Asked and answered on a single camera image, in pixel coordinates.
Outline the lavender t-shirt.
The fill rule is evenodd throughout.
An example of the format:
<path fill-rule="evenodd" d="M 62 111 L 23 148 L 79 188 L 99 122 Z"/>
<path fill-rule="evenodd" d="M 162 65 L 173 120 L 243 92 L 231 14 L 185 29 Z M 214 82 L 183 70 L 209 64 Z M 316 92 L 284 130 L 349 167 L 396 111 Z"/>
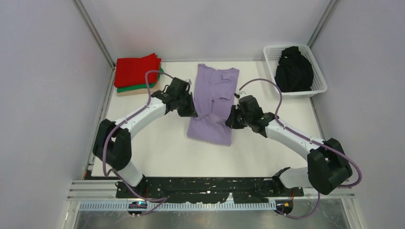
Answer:
<path fill-rule="evenodd" d="M 209 143 L 230 146 L 232 131 L 226 126 L 234 104 L 240 71 L 215 69 L 198 64 L 193 102 L 197 117 L 190 120 L 187 136 Z"/>

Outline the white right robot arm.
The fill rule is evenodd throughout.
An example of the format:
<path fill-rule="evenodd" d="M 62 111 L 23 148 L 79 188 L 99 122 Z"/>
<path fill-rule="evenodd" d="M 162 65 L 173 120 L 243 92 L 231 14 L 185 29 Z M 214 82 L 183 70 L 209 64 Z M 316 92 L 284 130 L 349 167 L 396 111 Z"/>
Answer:
<path fill-rule="evenodd" d="M 252 95 L 239 98 L 238 103 L 232 105 L 225 124 L 231 129 L 249 127 L 254 133 L 283 144 L 306 160 L 305 167 L 286 167 L 272 176 L 273 191 L 279 196 L 296 187 L 312 187 L 328 195 L 353 175 L 339 141 L 314 138 L 289 126 L 277 114 L 263 112 Z"/>

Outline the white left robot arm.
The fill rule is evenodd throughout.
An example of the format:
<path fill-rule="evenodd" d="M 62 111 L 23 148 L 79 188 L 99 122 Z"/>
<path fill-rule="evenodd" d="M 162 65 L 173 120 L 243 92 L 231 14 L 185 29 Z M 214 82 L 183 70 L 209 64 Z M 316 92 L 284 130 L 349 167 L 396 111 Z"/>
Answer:
<path fill-rule="evenodd" d="M 152 93 L 142 107 L 116 121 L 105 119 L 99 124 L 93 155 L 126 181 L 129 193 L 136 198 L 142 197 L 147 188 L 144 174 L 131 161 L 131 141 L 142 129 L 169 112 L 177 111 L 180 117 L 197 117 L 190 85 L 189 80 L 174 77 L 163 91 Z"/>

